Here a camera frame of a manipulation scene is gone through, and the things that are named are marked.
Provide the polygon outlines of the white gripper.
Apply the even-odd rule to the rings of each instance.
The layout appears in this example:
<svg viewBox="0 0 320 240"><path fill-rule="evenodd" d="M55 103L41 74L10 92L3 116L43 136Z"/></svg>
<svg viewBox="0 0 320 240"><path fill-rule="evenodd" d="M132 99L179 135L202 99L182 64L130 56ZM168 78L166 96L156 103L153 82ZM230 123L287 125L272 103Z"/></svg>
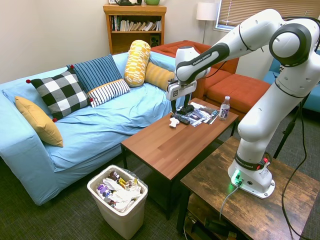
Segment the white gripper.
<svg viewBox="0 0 320 240"><path fill-rule="evenodd" d="M186 108L188 106L190 95L196 90L197 81L193 81L187 85L180 85L180 82L170 83L167 86L166 90L166 99L170 101L171 104L171 112L173 114L176 113L176 99L185 96L183 107Z"/></svg>

